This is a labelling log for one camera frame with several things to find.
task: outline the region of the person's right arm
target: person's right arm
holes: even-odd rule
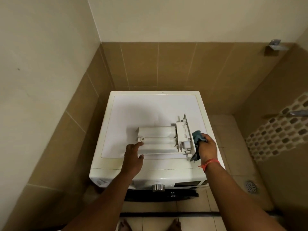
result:
[[[209,159],[217,159],[216,143],[209,135],[203,136],[208,142],[199,143],[201,164]],[[209,163],[205,174],[228,231],[285,230],[237,185],[219,163]]]

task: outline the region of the bare foot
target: bare foot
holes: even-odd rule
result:
[[[127,220],[122,220],[119,223],[119,229],[118,231],[132,231],[132,228],[129,226]]]
[[[174,219],[167,231],[182,231],[181,222],[178,219]]]

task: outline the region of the person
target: person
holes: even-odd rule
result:
[[[207,140],[207,143],[199,143],[201,165],[204,165],[210,159],[217,160],[217,147],[209,135],[202,135]],[[100,197],[73,219],[63,231],[114,231],[116,229],[126,191],[142,168],[144,156],[137,156],[138,148],[142,144],[127,145],[120,173]],[[205,174],[228,231],[285,230],[237,185],[218,162],[212,160],[207,165]],[[131,228],[124,220],[119,224],[119,230],[129,231]],[[180,222],[174,220],[168,230],[180,231]]]

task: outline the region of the person's left hand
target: person's left hand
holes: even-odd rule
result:
[[[143,165],[144,155],[138,157],[138,149],[143,143],[129,144],[126,146],[126,152],[124,154],[124,161],[121,169],[121,173],[130,176],[132,179],[140,172]]]

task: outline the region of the hand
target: hand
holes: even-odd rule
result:
[[[207,134],[202,133],[202,136],[208,142],[199,142],[199,155],[201,158],[201,165],[209,159],[217,159],[217,147],[215,141]]]
[[[143,143],[129,144],[126,146],[121,173],[132,179],[140,172],[144,155],[138,157],[137,152]]]

